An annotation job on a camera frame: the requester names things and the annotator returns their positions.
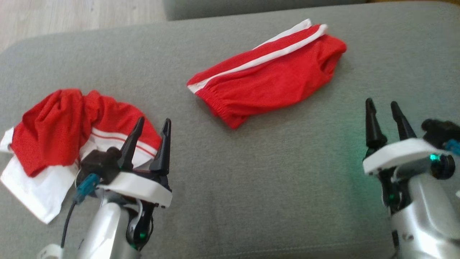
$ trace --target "teal connector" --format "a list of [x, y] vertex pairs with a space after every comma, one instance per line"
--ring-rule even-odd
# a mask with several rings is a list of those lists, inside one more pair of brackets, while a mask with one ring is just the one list
[[85, 180], [77, 187], [77, 192], [73, 198], [74, 202], [76, 202], [77, 205], [80, 205], [85, 200], [86, 196], [96, 190], [99, 184], [99, 176], [96, 174], [88, 175]]
[[446, 144], [446, 150], [460, 156], [460, 143], [451, 139]]

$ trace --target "white side stripe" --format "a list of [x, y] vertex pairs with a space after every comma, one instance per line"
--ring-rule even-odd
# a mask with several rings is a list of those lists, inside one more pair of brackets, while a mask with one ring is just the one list
[[[93, 128], [91, 130], [91, 133], [93, 133], [96, 136], [105, 137], [105, 138], [117, 138], [117, 139], [122, 139], [123, 141], [126, 140], [126, 138], [128, 137], [127, 135], [123, 133], [105, 132], [105, 131], [98, 130], [96, 128]], [[152, 146], [142, 141], [138, 141], [136, 146], [141, 147], [152, 154], [156, 154], [156, 151], [157, 151], [155, 148], [153, 148]]]
[[294, 33], [296, 33], [296, 32], [299, 32], [299, 31], [301, 31], [301, 30], [303, 30], [303, 29], [307, 29], [307, 28], [310, 28], [310, 27], [311, 27], [311, 20], [310, 20], [310, 19], [306, 19], [306, 20], [302, 21], [301, 23], [296, 24], [294, 27], [292, 27], [292, 28], [290, 28], [290, 29], [288, 29], [288, 30], [285, 30], [284, 32], [282, 32], [282, 33], [276, 35], [275, 37], [273, 37], [273, 38], [267, 40], [266, 42], [260, 44], [259, 46], [255, 47], [255, 48], [253, 48], [253, 49], [256, 49], [256, 48], [258, 48], [258, 47], [260, 47], [260, 46], [262, 46], [262, 45], [264, 45], [264, 44], [266, 44], [266, 43], [269, 43], [269, 42], [272, 42], [272, 41], [279, 40], [279, 39], [281, 39], [282, 37], [289, 36], [289, 35], [291, 35], [291, 34], [294, 34]]
[[192, 93], [196, 93], [199, 90], [203, 89], [206, 86], [206, 84], [213, 78], [223, 76], [223, 75], [227, 75], [227, 74], [234, 73], [234, 72], [238, 72], [238, 71], [242, 71], [242, 70], [245, 70], [245, 69], [248, 69], [248, 68], [251, 68], [251, 67], [255, 67], [255, 66], [263, 64], [265, 62], [268, 62], [270, 60], [273, 60], [273, 59], [279, 58], [281, 56], [287, 55], [287, 54], [289, 54], [291, 52], [294, 52], [294, 51], [300, 49], [301, 47], [307, 45], [308, 43], [316, 40], [320, 36], [324, 35], [326, 33], [327, 29], [328, 29], [328, 26], [326, 24], [321, 24], [319, 29], [318, 29], [318, 31], [316, 31], [314, 34], [312, 34], [308, 38], [305, 38], [305, 39], [303, 39], [303, 40], [301, 40], [301, 41], [299, 41], [297, 43], [294, 43], [293, 45], [287, 46], [284, 49], [280, 49], [280, 50], [274, 51], [272, 53], [269, 53], [269, 54], [267, 54], [265, 56], [262, 56], [260, 58], [251, 60], [251, 61], [249, 61], [249, 62], [247, 62], [245, 64], [242, 64], [242, 65], [240, 65], [240, 66], [238, 66], [236, 68], [221, 72], [221, 73], [219, 73], [217, 75], [214, 75], [214, 76], [212, 76], [210, 78], [207, 78], [207, 79], [205, 79], [205, 80], [203, 80], [201, 82], [198, 82], [196, 84], [188, 85], [187, 87], [189, 88], [190, 91], [192, 91]]

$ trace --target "gray cushion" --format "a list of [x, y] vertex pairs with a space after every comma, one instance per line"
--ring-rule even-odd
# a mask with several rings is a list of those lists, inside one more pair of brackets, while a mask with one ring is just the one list
[[182, 20], [365, 2], [366, 0], [163, 0], [163, 6], [168, 20]]
[[[426, 118], [460, 123], [460, 9], [440, 2], [320, 7], [50, 35], [0, 55], [0, 130], [60, 88], [97, 89], [172, 120], [170, 208], [155, 212], [146, 258], [389, 258], [388, 214], [364, 176], [364, 101], [373, 97], [390, 142], [396, 100], [418, 136]], [[254, 116], [238, 130], [214, 118], [185, 83], [303, 19], [348, 44], [331, 83], [302, 103]], [[11, 156], [0, 155], [5, 167]], [[459, 174], [444, 181], [454, 197]], [[70, 205], [40, 223], [0, 185], [3, 258], [58, 243]], [[98, 208], [70, 221], [76, 253]]]

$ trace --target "red fabric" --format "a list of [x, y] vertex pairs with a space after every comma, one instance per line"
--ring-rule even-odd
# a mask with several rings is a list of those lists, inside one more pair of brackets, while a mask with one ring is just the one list
[[[11, 148], [28, 176], [51, 165], [72, 165], [92, 127], [128, 135], [144, 114], [127, 103], [91, 91], [58, 90], [23, 115], [14, 128]], [[161, 138], [146, 120], [140, 141], [158, 149]]]
[[[308, 38], [318, 29], [319, 25], [315, 25], [239, 54], [196, 74], [187, 85], [284, 49]], [[345, 51], [346, 45], [341, 40], [323, 35], [287, 55], [215, 77], [195, 94], [206, 102], [215, 116], [236, 129], [251, 115], [290, 106], [312, 95], [331, 80], [335, 66]]]

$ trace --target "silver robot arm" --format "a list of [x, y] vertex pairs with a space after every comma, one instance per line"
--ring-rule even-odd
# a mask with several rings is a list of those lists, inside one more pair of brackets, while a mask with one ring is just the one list
[[[164, 123], [160, 148], [148, 170], [134, 169], [132, 165], [143, 126], [144, 118], [140, 118], [121, 150], [115, 147], [106, 152], [93, 150], [81, 161], [76, 179], [77, 195], [68, 219], [75, 204], [81, 203], [90, 191], [93, 191], [90, 196], [101, 199], [101, 206], [80, 245], [76, 256], [79, 259], [139, 258], [153, 232], [153, 210], [171, 204], [173, 195], [167, 178], [171, 120], [166, 119]], [[88, 179], [95, 181], [87, 185]], [[38, 259], [63, 257], [67, 224], [68, 220], [61, 246], [45, 247]]]
[[153, 210], [171, 204], [169, 188], [169, 155], [171, 146], [171, 121], [166, 119], [161, 131], [162, 142], [148, 170], [133, 169], [132, 157], [142, 133], [141, 118], [121, 148], [118, 167], [122, 170], [115, 177], [103, 170], [95, 195], [102, 199], [86, 238], [81, 244], [79, 259], [137, 259], [153, 232]]
[[445, 143], [459, 139], [451, 122], [427, 120], [418, 139], [396, 102], [392, 102], [400, 142], [386, 145], [371, 99], [366, 101], [367, 175], [382, 184], [382, 200], [391, 214], [396, 256], [403, 259], [460, 258], [460, 219], [439, 179], [450, 178], [455, 162]]

